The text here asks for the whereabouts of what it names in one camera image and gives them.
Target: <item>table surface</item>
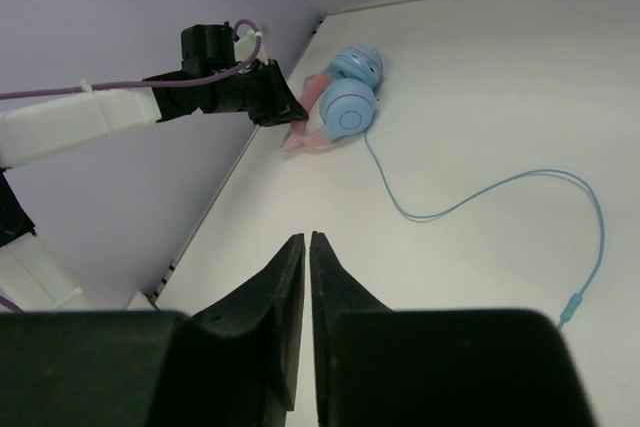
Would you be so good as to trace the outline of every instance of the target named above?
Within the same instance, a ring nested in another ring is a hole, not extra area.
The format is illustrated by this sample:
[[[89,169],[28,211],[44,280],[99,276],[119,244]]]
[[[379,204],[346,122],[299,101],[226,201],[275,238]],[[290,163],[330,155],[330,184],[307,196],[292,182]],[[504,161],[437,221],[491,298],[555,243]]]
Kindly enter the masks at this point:
[[[569,169],[592,183],[607,250],[563,333],[607,426],[640,425],[639,26],[640,0],[424,0],[328,17],[290,79],[299,92],[353,42],[382,52],[370,141],[409,210],[443,209],[532,168]],[[521,180],[414,224],[393,208],[361,136],[284,155],[285,130],[256,133],[160,308],[199,311],[291,234],[313,230],[394,309],[527,307],[556,320],[593,266],[595,213],[568,182]],[[316,425],[306,300],[293,426]]]

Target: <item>blue cable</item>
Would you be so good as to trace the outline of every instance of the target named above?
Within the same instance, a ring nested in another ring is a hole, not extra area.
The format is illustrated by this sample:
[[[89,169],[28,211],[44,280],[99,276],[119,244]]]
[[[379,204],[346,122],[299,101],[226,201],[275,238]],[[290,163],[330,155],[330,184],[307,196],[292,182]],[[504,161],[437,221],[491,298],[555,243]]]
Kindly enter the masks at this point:
[[[561,329],[567,322],[571,320],[573,315],[576,313],[576,310],[578,310],[578,307],[580,307],[580,304],[582,303],[582,299],[586,294],[587,290],[589,289],[589,286],[593,282],[593,279],[595,279],[596,275],[598,274],[598,271],[600,270],[600,266],[602,264],[602,258],[604,257],[604,245],[605,245],[604,215],[602,214],[602,207],[600,205],[600,201],[598,200],[598,196],[596,195],[595,191],[586,180],[584,180],[582,177],[576,174],[573,174],[571,172],[568,172],[562,169],[527,170],[526,172],[512,175],[511,177],[507,177],[506,179],[496,182],[495,184],[491,184],[490,186],[485,187],[482,190],[479,190],[475,194],[470,195],[466,199],[461,200],[457,204],[454,204],[451,207],[448,207],[440,212],[436,212],[435,214],[412,214],[411,212],[408,212],[400,205],[400,203],[398,202],[398,199],[396,199],[396,196],[391,190],[389,181],[387,179],[387,175],[384,173],[384,169],[382,168],[382,164],[380,163],[378,156],[376,155],[375,151],[371,147],[371,144],[369,143],[369,137],[367,132],[365,132],[364,134],[364,142],[367,146],[367,149],[371,153],[371,157],[373,157],[373,160],[376,163],[376,166],[378,167],[378,171],[380,172],[380,176],[382,177],[382,182],[384,183],[385,189],[387,189],[387,193],[389,194],[389,197],[391,198],[393,205],[405,219],[410,220],[411,222],[421,223],[421,222],[428,222],[430,220],[439,219],[441,217],[444,217],[447,214],[450,214],[454,210],[457,210],[459,207],[462,207],[464,204],[472,201],[476,197],[480,197],[482,194],[486,194],[490,190],[495,189],[496,187],[500,187],[501,185],[507,184],[514,180],[522,179],[524,177],[532,177],[536,175],[555,175],[555,176],[560,176],[564,179],[569,178],[577,182],[578,184],[580,184],[582,187],[584,187],[587,193],[589,194],[589,197],[591,198],[593,206],[595,207],[596,215],[598,217],[598,226],[600,228],[600,247],[598,249],[598,257],[596,259],[596,263],[593,266],[593,269],[591,269],[591,273],[589,274],[589,277],[587,278],[585,283],[582,285],[582,288],[571,296],[571,298],[569,299],[569,302],[567,302],[566,307],[560,314],[560,321],[558,322],[558,328]]]

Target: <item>blue ear cup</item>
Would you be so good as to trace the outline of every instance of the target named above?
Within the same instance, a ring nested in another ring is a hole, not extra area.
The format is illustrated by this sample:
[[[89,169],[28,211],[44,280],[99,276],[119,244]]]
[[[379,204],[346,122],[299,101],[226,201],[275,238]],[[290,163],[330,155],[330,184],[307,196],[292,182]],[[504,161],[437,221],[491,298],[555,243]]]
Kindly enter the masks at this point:
[[[364,132],[373,121],[376,97],[368,85],[355,79],[334,82],[320,99],[322,129],[331,140]]]
[[[363,44],[342,50],[329,64],[325,73],[332,79],[354,79],[375,89],[382,79],[380,53]]]

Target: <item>headphones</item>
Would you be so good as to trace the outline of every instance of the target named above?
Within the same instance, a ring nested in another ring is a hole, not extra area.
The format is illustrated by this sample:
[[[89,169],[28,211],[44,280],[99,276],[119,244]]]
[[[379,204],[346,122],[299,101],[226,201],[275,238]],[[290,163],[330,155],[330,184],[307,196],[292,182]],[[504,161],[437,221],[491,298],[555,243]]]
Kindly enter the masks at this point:
[[[280,150],[325,146],[340,137],[364,132],[373,121],[375,92],[382,82],[382,70],[382,57],[377,50],[362,44],[342,50],[321,73],[313,76],[298,99],[310,112],[324,93],[320,99],[324,126],[306,133],[306,120],[291,122]]]

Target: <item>headphone ear cup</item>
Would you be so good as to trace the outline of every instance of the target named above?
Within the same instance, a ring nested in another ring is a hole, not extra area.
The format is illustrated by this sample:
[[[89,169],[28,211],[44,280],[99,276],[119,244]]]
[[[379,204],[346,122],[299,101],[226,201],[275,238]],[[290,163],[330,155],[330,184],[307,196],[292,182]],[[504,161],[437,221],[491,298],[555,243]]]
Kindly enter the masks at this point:
[[[373,90],[354,79],[331,84],[320,99],[323,132],[330,139],[364,132],[373,121],[376,97]]]

